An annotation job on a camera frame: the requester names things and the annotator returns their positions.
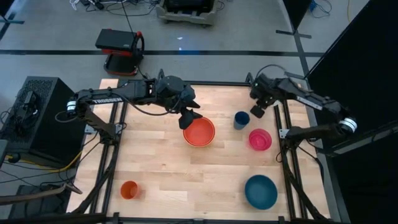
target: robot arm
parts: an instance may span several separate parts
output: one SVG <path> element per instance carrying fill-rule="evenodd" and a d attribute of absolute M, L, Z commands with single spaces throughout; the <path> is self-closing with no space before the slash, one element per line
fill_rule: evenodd
<path fill-rule="evenodd" d="M 289 78 L 271 79 L 261 74 L 253 81 L 250 97 L 257 100 L 257 105 L 250 112 L 258 118 L 264 115 L 264 109 L 268 106 L 283 100 L 296 100 L 316 110 L 335 115 L 335 122 L 331 124 L 280 130 L 281 138 L 289 140 L 285 141 L 288 147 L 296 148 L 303 139 L 338 138 L 353 134 L 357 128 L 355 119 L 337 101 L 303 90 Z"/>
<path fill-rule="evenodd" d="M 188 83 L 178 77 L 164 77 L 161 70 L 158 79 L 129 80 L 119 88 L 108 87 L 104 90 L 79 91 L 67 103 L 67 115 L 68 117 L 77 116 L 93 127 L 99 132 L 101 142 L 115 144 L 121 125 L 105 123 L 92 112 L 90 105 L 123 101 L 130 103 L 137 110 L 148 115 L 161 116 L 169 113 L 181 113 L 180 128 L 187 129 L 193 119 L 201 118 L 200 114 L 187 109 L 187 107 L 200 108 L 193 99 L 195 99 L 195 91 Z M 149 104 L 164 107 L 165 112 L 152 114 L 136 107 L 136 105 Z"/>

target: red and black device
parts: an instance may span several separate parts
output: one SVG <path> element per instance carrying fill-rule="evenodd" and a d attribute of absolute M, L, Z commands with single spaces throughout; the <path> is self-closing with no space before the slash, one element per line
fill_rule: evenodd
<path fill-rule="evenodd" d="M 102 29 L 95 46 L 108 54 L 104 64 L 106 72 L 127 76 L 137 74 L 138 65 L 144 58 L 144 38 L 141 32 Z"/>

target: wooden table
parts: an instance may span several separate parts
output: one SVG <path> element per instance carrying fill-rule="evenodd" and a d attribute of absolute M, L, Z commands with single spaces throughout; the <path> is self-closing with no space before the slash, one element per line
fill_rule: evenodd
<path fill-rule="evenodd" d="M 116 87 L 117 83 L 118 80 L 104 79 L 100 88 Z M 277 220 L 278 216 L 284 216 L 289 219 L 282 165 L 275 160 L 280 148 L 274 110 L 268 108 L 261 119 L 250 115 L 251 122 L 242 131 L 237 131 L 233 128 L 234 114 L 237 111 L 248 112 L 254 105 L 248 87 L 193 88 L 197 96 L 195 101 L 201 106 L 195 111 L 212 120 L 215 125 L 213 142 L 204 148 L 191 147 L 178 128 L 179 115 L 148 116 L 129 105 L 108 216 L 120 212 L 121 217 L 141 218 Z M 288 101 L 288 104 L 292 124 L 308 127 L 305 107 L 295 101 Z M 94 112 L 107 121 L 111 107 L 98 105 Z M 152 113 L 164 112 L 163 108 L 155 105 L 143 106 L 142 109 Z M 254 151 L 248 146 L 248 135 L 256 128 L 265 129 L 272 136 L 271 148 L 266 151 Z M 96 142 L 88 144 L 83 155 Z M 316 156 L 314 148 L 306 142 L 301 146 Z M 81 203 L 95 184 L 100 148 L 98 146 L 78 168 L 75 185 L 83 191 L 83 195 L 71 195 L 69 212 Z M 297 151 L 297 154 L 304 191 L 320 213 L 329 217 L 317 163 L 302 151 Z M 256 174 L 268 176 L 277 186 L 277 202 L 268 210 L 257 210 L 245 199 L 244 183 Z M 125 200 L 120 196 L 120 187 L 127 180 L 139 184 L 139 198 Z M 103 193 L 104 190 L 99 195 L 98 211 L 103 203 Z M 296 198 L 295 207 L 300 217 Z"/>

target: blue bowl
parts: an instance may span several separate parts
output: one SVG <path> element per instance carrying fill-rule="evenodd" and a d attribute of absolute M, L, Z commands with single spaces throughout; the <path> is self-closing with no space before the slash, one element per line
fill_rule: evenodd
<path fill-rule="evenodd" d="M 257 209 L 271 208 L 278 198 L 273 181 L 264 175 L 254 175 L 246 182 L 244 194 L 248 202 Z"/>

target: floor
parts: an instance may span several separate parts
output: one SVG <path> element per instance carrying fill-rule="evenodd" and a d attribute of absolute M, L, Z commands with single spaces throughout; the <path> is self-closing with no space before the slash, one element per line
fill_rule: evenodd
<path fill-rule="evenodd" d="M 184 80 L 239 82 L 248 72 L 257 73 L 261 67 L 274 63 L 304 76 L 305 64 L 311 69 L 349 24 L 348 0 L 330 0 L 333 6 L 330 16 L 316 19 L 308 12 L 298 28 L 301 34 L 312 38 L 295 39 L 275 32 L 291 31 L 282 0 L 221 1 L 224 8 L 218 11 L 216 24 L 207 28 L 185 22 L 165 24 L 155 11 L 148 16 L 130 17 L 132 29 L 144 34 L 146 50 L 153 50 L 152 55 L 145 56 L 141 70 L 152 77 L 162 68 L 166 75 Z M 351 20 L 367 1 L 351 0 L 348 9 Z M 327 9 L 324 0 L 316 2 Z M 142 14 L 149 11 L 148 7 L 148 4 L 126 4 L 126 11 Z M 103 70 L 106 56 L 94 51 L 95 40 L 101 29 L 128 31 L 126 18 L 106 11 L 86 12 L 81 4 L 76 8 L 73 10 L 67 0 L 16 0 L 9 14 L 15 12 L 14 19 L 24 20 L 25 24 L 11 24 L 7 29 L 2 28 L 5 33 L 0 32 L 0 111 L 13 104 L 26 76 L 60 77 L 74 91 L 97 88 L 102 78 L 117 78 Z M 273 68 L 266 73 L 270 77 L 283 75 Z M 1 169 L 19 177 L 43 172 L 9 165 Z M 1 181 L 12 179 L 0 173 Z M 59 177 L 48 175 L 26 180 L 38 185 Z M 1 184 L 0 194 L 15 194 L 20 184 L 24 183 Z M 332 191 L 326 183 L 325 188 L 327 194 Z M 336 208 L 333 204 L 329 208 L 333 218 Z M 9 210 L 10 207 L 0 207 L 0 218 L 7 218 Z"/>

